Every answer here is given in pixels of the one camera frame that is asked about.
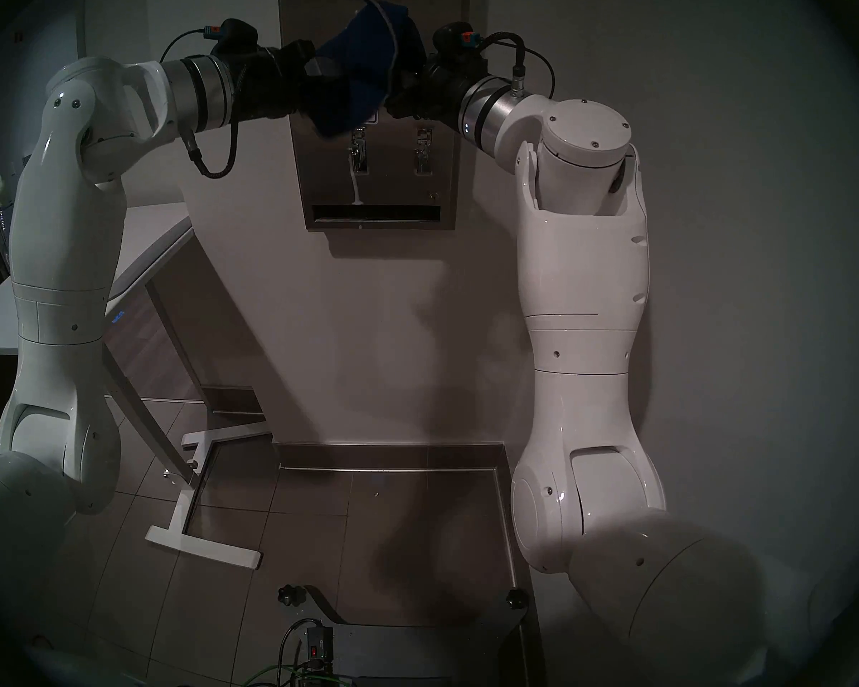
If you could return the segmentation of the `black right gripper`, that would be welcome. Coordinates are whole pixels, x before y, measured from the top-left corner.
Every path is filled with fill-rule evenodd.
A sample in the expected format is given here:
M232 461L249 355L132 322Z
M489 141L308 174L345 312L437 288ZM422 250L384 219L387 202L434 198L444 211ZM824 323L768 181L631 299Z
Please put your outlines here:
M463 62L433 56L420 70L395 67L388 115L456 125L464 96L486 77L487 59L483 56Z

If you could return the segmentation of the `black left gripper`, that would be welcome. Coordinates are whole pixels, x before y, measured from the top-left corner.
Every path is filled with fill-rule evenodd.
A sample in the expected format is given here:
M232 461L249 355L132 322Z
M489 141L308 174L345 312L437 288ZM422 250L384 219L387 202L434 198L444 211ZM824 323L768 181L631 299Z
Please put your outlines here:
M309 40L295 40L282 48L255 46L229 56L233 77L233 121L279 119L297 113L307 62L315 57Z

